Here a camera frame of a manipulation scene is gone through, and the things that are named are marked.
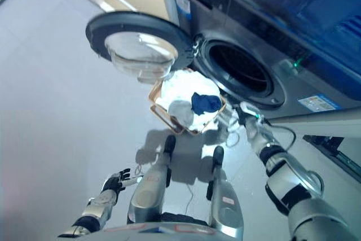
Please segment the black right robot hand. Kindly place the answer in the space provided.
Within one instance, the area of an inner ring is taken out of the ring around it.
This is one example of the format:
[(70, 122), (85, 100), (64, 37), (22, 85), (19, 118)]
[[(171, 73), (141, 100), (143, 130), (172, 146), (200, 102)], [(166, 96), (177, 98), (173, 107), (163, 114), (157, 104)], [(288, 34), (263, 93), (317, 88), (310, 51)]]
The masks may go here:
[(255, 117), (259, 123), (264, 122), (265, 119), (264, 114), (261, 112), (261, 110), (258, 107), (256, 107), (255, 105), (249, 102), (243, 101), (239, 104), (234, 104), (233, 109), (236, 111), (238, 115), (237, 119), (240, 125), (245, 126), (246, 120), (249, 117)]

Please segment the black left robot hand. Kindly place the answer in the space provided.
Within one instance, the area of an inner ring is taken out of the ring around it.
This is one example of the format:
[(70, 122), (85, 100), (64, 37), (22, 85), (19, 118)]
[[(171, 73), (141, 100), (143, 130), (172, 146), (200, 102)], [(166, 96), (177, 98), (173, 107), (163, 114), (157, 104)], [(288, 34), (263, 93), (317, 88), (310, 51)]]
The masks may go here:
[(143, 179), (143, 175), (131, 177), (130, 172), (131, 169), (126, 168), (112, 174), (103, 184), (102, 191), (113, 190), (119, 194), (122, 190), (129, 186), (138, 184)]

